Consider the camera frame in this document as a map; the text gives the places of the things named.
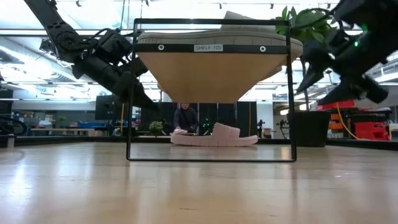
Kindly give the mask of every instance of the robotic arm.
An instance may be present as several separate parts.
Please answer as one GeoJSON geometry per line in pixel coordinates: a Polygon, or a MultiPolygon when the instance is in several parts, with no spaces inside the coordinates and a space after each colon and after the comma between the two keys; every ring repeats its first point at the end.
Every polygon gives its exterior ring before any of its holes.
{"type": "Polygon", "coordinates": [[[74,63],[72,73],[79,79],[87,75],[126,102],[134,82],[133,105],[157,110],[156,104],[144,93],[137,77],[148,69],[139,58],[132,56],[132,44],[119,30],[103,29],[90,38],[80,36],[57,12],[55,0],[24,0],[35,14],[53,43],[53,54],[65,62],[74,63]],[[105,35],[96,39],[101,32],[105,35]]]}
{"type": "Polygon", "coordinates": [[[314,41],[304,46],[303,57],[310,66],[297,91],[315,84],[331,68],[341,82],[319,105],[365,97],[381,103],[388,92],[364,73],[379,62],[387,63],[387,56],[398,50],[398,0],[340,0],[332,16],[351,26],[357,24],[364,32],[349,36],[335,30],[325,45],[314,41]]]}

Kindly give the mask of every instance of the wooden floor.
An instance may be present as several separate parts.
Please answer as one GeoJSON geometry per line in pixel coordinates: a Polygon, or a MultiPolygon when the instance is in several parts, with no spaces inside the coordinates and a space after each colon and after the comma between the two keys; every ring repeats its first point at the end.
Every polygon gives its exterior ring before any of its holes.
{"type": "MultiPolygon", "coordinates": [[[[186,154],[171,147],[134,144],[132,152],[186,154]]],[[[189,153],[284,157],[287,151],[202,150],[189,153]]],[[[138,163],[124,156],[119,143],[1,151],[0,223],[398,223],[396,152],[299,149],[294,164],[138,163]]]]}

